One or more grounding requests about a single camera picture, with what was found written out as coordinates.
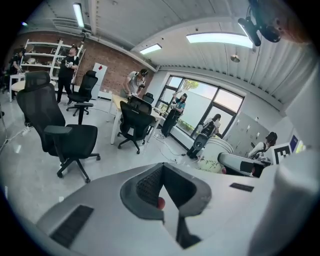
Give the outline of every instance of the ceiling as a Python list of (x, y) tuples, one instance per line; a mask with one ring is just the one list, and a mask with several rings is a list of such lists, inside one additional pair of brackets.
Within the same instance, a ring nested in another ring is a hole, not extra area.
[[(248, 0), (46, 0), (27, 20), (23, 32), (59, 31), (57, 19), (76, 19), (72, 3), (81, 3), (85, 28), (154, 66), (188, 67), (225, 74), (256, 86), (262, 95), (287, 104), (316, 65), (309, 47), (262, 38), (249, 49), (223, 43), (193, 43), (188, 34), (229, 32), (244, 35), (237, 24)], [(141, 55), (147, 46), (161, 50)], [(237, 54), (239, 63), (231, 61)]]

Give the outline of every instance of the desk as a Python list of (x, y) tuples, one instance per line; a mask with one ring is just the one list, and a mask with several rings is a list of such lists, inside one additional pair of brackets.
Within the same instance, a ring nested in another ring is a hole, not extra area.
[[(122, 98), (118, 95), (112, 95), (112, 100), (110, 102), (110, 107), (109, 107), (109, 120), (107, 120), (107, 122), (109, 122), (112, 119), (111, 116), (111, 110), (112, 110), (112, 106), (113, 104), (115, 104), (115, 108), (116, 108), (116, 113), (115, 113), (115, 119), (114, 119), (114, 123), (113, 123), (113, 127), (112, 127), (112, 133), (111, 133), (111, 144), (114, 144), (115, 142), (115, 137), (116, 137), (116, 132), (117, 132), (117, 127), (118, 127), (118, 122), (121, 116), (121, 108), (120, 108), (120, 102), (125, 102), (127, 103), (128, 100), (126, 98)], [(149, 136), (147, 138), (147, 142), (149, 142), (151, 136), (153, 136), (156, 132), (156, 129), (160, 123), (160, 120), (163, 119), (163, 117), (161, 115), (159, 115), (157, 112), (155, 112), (154, 110), (152, 110), (151, 112), (151, 116), (153, 116), (156, 120), (155, 126), (153, 127), (152, 131), (149, 133)]]
[(12, 102), (12, 79), (18, 79), (18, 82), (21, 81), (22, 78), (25, 78), (26, 73), (20, 74), (12, 74), (10, 75), (10, 82), (9, 82), (9, 95), (10, 95), (10, 102)]
[[(15, 82), (14, 84), (11, 85), (10, 89), (12, 91), (19, 92), (25, 88), (25, 84), (26, 84), (25, 80)], [(52, 84), (53, 86), (56, 86), (56, 82), (54, 81), (50, 81), (50, 84)]]

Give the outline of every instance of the floor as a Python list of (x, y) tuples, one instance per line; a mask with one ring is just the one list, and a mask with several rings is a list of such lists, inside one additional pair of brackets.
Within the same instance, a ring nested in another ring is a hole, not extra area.
[[(62, 95), (61, 102), (65, 103), (67, 100), (67, 96)], [(7, 137), (12, 138), (25, 128), (23, 113), (17, 101), (10, 103), (6, 94), (0, 95), (0, 103), (2, 111), (5, 112), (3, 119)], [(84, 115), (82, 123), (98, 127), (98, 138), (93, 153), (100, 153), (101, 160), (96, 161), (95, 157), (91, 157), (81, 161), (91, 180), (159, 162), (174, 163), (176, 161), (178, 164), (194, 165), (187, 156), (180, 155), (186, 153), (186, 150), (171, 137), (164, 140), (152, 137), (149, 143), (146, 142), (140, 147), (139, 155), (136, 154), (136, 147), (131, 142), (124, 144), (121, 149), (117, 148), (118, 144), (124, 140), (121, 136), (116, 136), (114, 145), (111, 145), (114, 118), (105, 112), (109, 109), (110, 101), (98, 99), (93, 100), (92, 103), (94, 106), (89, 108), (89, 115)], [(78, 115), (73, 117), (73, 112), (66, 111), (67, 107), (63, 104), (59, 107), (66, 124), (78, 123)], [(4, 136), (3, 124), (0, 122), (1, 145)], [(63, 178), (57, 177), (59, 168), (59, 159), (43, 152), (39, 135), (34, 128), (23, 136), (17, 135), (4, 146), (0, 153), (1, 188), (16, 213), (36, 223), (42, 214), (59, 200), (63, 200), (86, 185), (75, 162), (63, 172)], [(164, 209), (166, 211), (173, 205), (170, 206), (172, 203), (167, 200), (166, 191), (161, 191), (161, 196), (166, 199)]]

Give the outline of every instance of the shelf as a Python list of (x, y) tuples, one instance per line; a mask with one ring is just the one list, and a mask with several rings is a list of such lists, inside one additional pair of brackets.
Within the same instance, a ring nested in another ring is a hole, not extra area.
[(54, 57), (54, 54), (49, 54), (49, 53), (25, 53), (24, 55), (34, 55), (34, 56), (46, 56), (46, 57)]
[(27, 42), (27, 45), (47, 45), (47, 46), (58, 46), (55, 42)]
[(42, 64), (21, 64), (21, 66), (32, 66), (32, 67), (51, 68), (51, 65), (42, 65)]

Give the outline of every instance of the fluorescent light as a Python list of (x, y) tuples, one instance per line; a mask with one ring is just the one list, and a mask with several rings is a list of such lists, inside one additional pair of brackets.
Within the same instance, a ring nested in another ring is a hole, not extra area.
[(224, 43), (253, 48), (249, 37), (233, 33), (200, 33), (190, 34), (186, 38), (190, 43)]
[(76, 20), (78, 22), (78, 26), (80, 28), (84, 28), (85, 24), (84, 24), (84, 18), (82, 17), (82, 11), (81, 11), (80, 3), (74, 3), (73, 4), (73, 10), (74, 10), (74, 13), (75, 13)]
[(159, 45), (159, 44), (155, 44), (155, 45), (152, 45), (148, 48), (145, 48), (143, 50), (140, 51), (140, 53), (142, 54), (148, 54), (148, 53), (151, 53), (153, 51), (156, 51), (156, 50), (160, 50), (162, 47)]

